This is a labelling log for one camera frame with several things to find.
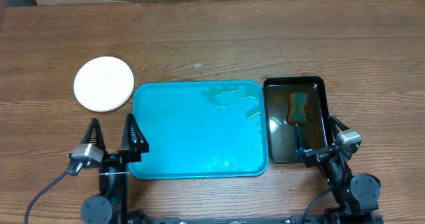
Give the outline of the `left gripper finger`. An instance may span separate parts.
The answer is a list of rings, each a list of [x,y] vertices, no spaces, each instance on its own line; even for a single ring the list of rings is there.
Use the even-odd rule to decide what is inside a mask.
[[[142,134],[133,114],[126,116],[122,138],[122,148],[140,152],[148,152],[149,144]]]
[[[98,119],[93,118],[90,125],[82,138],[81,144],[94,144],[102,151],[106,151],[100,123]]]

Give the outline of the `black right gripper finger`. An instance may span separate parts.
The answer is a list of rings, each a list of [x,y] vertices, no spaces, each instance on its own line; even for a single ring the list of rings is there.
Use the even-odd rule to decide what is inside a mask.
[[[339,121],[334,115],[328,117],[329,124],[331,126],[332,134],[338,134],[340,131],[348,130],[349,127]]]
[[[312,148],[308,143],[306,137],[302,134],[301,128],[298,124],[294,126],[295,132],[295,151],[297,153],[310,152]]]

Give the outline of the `green yellow sponge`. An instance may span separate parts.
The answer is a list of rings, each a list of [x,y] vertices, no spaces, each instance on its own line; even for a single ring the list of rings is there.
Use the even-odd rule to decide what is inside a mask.
[[[293,92],[289,95],[287,123],[304,125],[307,123],[305,108],[308,95],[303,92]]]

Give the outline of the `white plate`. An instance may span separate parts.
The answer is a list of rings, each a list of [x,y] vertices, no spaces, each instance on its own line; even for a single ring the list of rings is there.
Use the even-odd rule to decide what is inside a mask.
[[[129,65],[113,56],[99,56],[77,72],[73,91],[77,101],[95,112],[109,112],[130,98],[135,78]]]

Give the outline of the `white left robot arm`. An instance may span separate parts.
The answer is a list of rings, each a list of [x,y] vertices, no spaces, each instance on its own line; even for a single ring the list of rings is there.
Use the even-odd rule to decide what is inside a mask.
[[[100,123],[92,119],[81,143],[71,157],[79,160],[78,169],[99,171],[99,193],[82,204],[81,219],[85,223],[181,223],[177,217],[150,219],[141,209],[129,209],[129,165],[140,162],[149,144],[133,114],[124,124],[122,148],[108,153]]]

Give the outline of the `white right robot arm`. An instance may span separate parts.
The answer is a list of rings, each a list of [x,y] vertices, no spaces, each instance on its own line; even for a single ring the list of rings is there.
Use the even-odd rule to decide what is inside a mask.
[[[361,145],[361,135],[334,115],[329,116],[329,124],[333,143],[318,150],[311,149],[301,128],[294,126],[295,158],[307,168],[319,168],[329,186],[307,206],[298,223],[382,223],[383,218],[373,214],[379,208],[380,180],[367,173],[353,175],[347,164]],[[323,215],[309,215],[328,193],[333,195],[336,208],[327,208]]]

